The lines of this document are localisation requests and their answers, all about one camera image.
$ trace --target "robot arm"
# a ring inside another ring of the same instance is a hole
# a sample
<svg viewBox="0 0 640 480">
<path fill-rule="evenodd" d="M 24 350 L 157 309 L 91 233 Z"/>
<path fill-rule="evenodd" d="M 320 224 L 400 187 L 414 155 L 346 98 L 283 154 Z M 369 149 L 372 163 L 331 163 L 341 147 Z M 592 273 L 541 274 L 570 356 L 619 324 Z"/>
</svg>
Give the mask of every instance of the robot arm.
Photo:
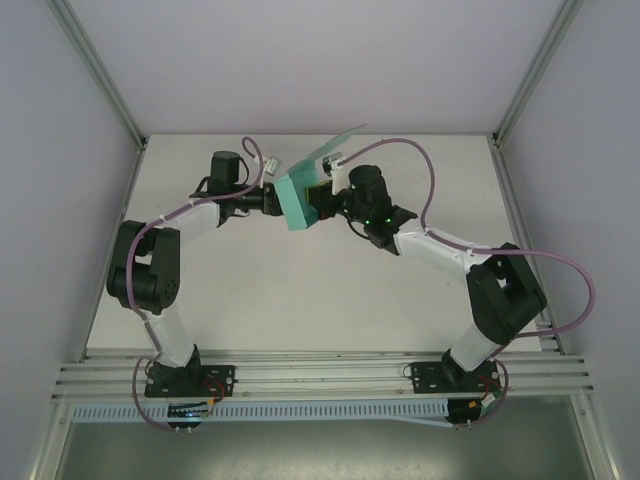
<svg viewBox="0 0 640 480">
<path fill-rule="evenodd" d="M 325 182 L 307 189 L 307 200 L 319 219 L 341 215 L 361 223 L 376 247 L 424 262 L 467 286 L 474 323 L 442 358 L 443 374 L 452 385 L 463 384 L 467 374 L 511 342 L 546 307 L 542 288 L 524 257 L 474 253 L 492 248 L 431 227 L 425 230 L 415 213 L 393 205 L 378 167 L 356 167 L 348 182 L 341 170 L 325 171 L 348 187 L 336 189 L 333 182 Z M 516 248 L 505 243 L 500 250 Z"/>
<path fill-rule="evenodd" d="M 156 359 L 159 364 L 185 367 L 193 356 L 193 341 L 174 303 L 180 288 L 183 252 L 193 240 L 219 225 L 220 205 L 204 203 L 166 222 L 163 228 L 152 229 L 145 235 L 145 242 L 138 246 L 140 251 L 136 255 L 150 253 L 151 262 L 146 265 L 136 261 L 133 265 L 134 297 L 146 313 L 145 332 L 149 341 L 160 346 Z M 144 226 L 131 220 L 120 226 L 109 269 L 107 292 L 117 297 L 125 308 L 129 308 L 124 284 L 126 255 L 131 240 Z"/>
</svg>

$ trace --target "white table surface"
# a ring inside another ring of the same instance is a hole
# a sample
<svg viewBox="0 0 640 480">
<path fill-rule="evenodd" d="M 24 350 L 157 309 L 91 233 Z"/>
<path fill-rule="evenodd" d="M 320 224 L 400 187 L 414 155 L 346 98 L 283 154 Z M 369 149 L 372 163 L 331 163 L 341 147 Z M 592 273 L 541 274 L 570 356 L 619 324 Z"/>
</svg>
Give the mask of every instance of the white table surface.
<svg viewBox="0 0 640 480">
<path fill-rule="evenodd" d="M 243 153 L 241 138 L 153 135 L 127 218 L 147 222 L 186 203 L 208 175 L 212 153 Z M 253 138 L 266 155 L 283 161 L 282 174 L 331 137 Z M 407 138 L 423 145 L 435 165 L 430 224 L 477 243 L 512 241 L 485 137 Z M 339 150 L 353 153 L 379 139 L 358 135 Z M 385 145 L 350 166 L 362 163 L 382 169 L 397 205 L 420 212 L 428 171 L 417 151 Z M 250 166 L 255 174 L 257 166 Z M 472 322 L 466 287 L 427 265 L 376 249 L 342 218 L 289 232 L 284 217 L 253 212 L 198 238 L 185 257 L 178 302 L 201 349 L 444 351 Z M 105 291 L 88 347 L 148 348 L 149 343 L 138 317 Z M 518 340 L 510 350 L 540 351 L 540 342 Z"/>
</svg>

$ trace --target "robotic arm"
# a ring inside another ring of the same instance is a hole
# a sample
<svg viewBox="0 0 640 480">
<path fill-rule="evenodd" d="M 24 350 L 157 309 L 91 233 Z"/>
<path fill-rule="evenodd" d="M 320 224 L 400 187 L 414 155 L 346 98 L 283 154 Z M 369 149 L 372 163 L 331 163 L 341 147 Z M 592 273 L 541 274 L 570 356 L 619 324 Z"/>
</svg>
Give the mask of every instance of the robotic arm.
<svg viewBox="0 0 640 480">
<path fill-rule="evenodd" d="M 245 188 L 236 184 L 241 161 L 238 154 L 216 152 L 207 190 L 197 191 L 192 197 L 206 198 Z M 545 308 L 546 298 L 527 261 L 521 256 L 474 253 L 472 248 L 477 245 L 431 230 L 440 238 L 469 249 L 463 251 L 436 240 L 422 228 L 415 213 L 393 205 L 378 167 L 356 167 L 348 179 L 335 168 L 328 170 L 334 174 L 333 181 L 306 189 L 306 200 L 320 220 L 340 215 L 349 223 L 360 223 L 374 246 L 427 263 L 467 285 L 474 323 L 434 367 L 435 375 L 444 379 L 450 391 L 461 391 L 472 372 L 486 366 L 497 349 L 508 344 Z M 134 298 L 141 309 L 149 312 L 145 328 L 160 352 L 147 371 L 147 397 L 205 397 L 208 391 L 203 387 L 204 377 L 213 378 L 229 368 L 201 365 L 198 349 L 182 325 L 174 303 L 180 286 L 180 257 L 189 242 L 223 225 L 236 210 L 282 215 L 274 186 L 262 179 L 261 185 L 241 197 L 188 209 L 165 223 L 164 228 L 151 229 L 138 244 L 136 256 L 151 254 L 151 261 L 136 261 L 133 265 Z M 124 308 L 130 308 L 125 282 L 127 254 L 144 226 L 134 221 L 121 225 L 109 268 L 107 291 Z M 504 244 L 501 250 L 515 248 Z M 232 386 L 232 381 L 225 383 L 227 394 L 232 393 Z"/>
</svg>

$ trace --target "teal block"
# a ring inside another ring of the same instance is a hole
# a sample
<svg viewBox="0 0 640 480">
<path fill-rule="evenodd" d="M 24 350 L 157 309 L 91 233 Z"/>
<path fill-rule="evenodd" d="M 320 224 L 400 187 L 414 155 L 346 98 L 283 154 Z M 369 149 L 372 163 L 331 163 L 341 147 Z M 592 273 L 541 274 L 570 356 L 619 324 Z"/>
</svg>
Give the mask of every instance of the teal block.
<svg viewBox="0 0 640 480">
<path fill-rule="evenodd" d="M 274 182 L 282 213 L 289 230 L 304 230 L 318 221 L 318 212 L 307 202 L 306 188 L 320 183 L 316 160 L 329 155 L 364 125 L 352 128 L 332 138 L 287 170 Z"/>
<path fill-rule="evenodd" d="M 318 221 L 318 212 L 307 203 L 305 191 L 306 187 L 318 183 L 315 165 L 313 171 L 287 173 L 275 181 L 274 186 L 289 230 L 304 230 Z"/>
</svg>

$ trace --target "black mounting plate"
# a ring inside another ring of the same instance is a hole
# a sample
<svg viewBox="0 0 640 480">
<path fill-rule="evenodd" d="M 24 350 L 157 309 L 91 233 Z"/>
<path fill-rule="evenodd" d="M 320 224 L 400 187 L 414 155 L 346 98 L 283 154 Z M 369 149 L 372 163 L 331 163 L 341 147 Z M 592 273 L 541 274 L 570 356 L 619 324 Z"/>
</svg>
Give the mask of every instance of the black mounting plate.
<svg viewBox="0 0 640 480">
<path fill-rule="evenodd" d="M 194 385 L 184 382 L 173 385 L 149 384 L 144 390 L 147 398 L 189 398 L 189 397 L 211 397 L 208 383 L 213 389 L 219 391 L 219 385 L 224 387 L 224 396 L 233 396 L 233 386 L 236 383 L 236 367 L 233 365 L 201 365 L 199 367 L 203 374 L 203 383 Z"/>
<path fill-rule="evenodd" d="M 411 383 L 413 393 L 484 393 L 485 383 L 478 380 L 478 376 L 490 378 L 500 383 L 494 372 L 498 373 L 495 362 L 483 362 L 473 372 L 469 373 L 459 386 L 453 385 L 444 375 L 442 362 L 414 362 L 411 368 Z M 499 390 L 499 387 L 489 384 L 489 391 Z"/>
</svg>

